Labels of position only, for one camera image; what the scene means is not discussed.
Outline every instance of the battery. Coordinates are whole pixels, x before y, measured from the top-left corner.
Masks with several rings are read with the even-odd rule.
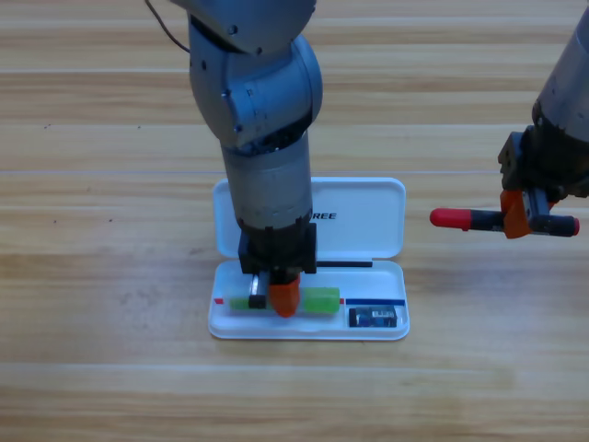
[[[394,306],[350,308],[350,327],[397,327],[397,311]]]

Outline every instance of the case lid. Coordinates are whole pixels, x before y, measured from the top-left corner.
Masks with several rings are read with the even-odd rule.
[[[370,261],[403,247],[405,187],[393,178],[313,177],[313,219],[318,261]],[[241,230],[227,180],[213,190],[217,249],[238,258]]]

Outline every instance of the gray robot arm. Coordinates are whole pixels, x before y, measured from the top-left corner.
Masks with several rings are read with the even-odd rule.
[[[301,35],[315,0],[171,0],[188,13],[191,87],[223,152],[244,273],[289,284],[314,273],[307,128],[318,60]]]

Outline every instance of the red marker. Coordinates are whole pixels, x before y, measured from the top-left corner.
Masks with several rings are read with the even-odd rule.
[[[460,228],[468,230],[483,230],[503,232],[505,214],[492,210],[469,209],[435,209],[430,214],[430,221],[436,227]],[[573,216],[551,216],[553,222],[547,232],[533,232],[537,235],[553,237],[574,237],[581,229],[581,223]]]

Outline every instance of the red cap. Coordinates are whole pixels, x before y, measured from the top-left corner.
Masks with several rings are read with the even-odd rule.
[[[430,222],[436,227],[461,228],[466,232],[470,229],[472,216],[468,209],[434,209]]]

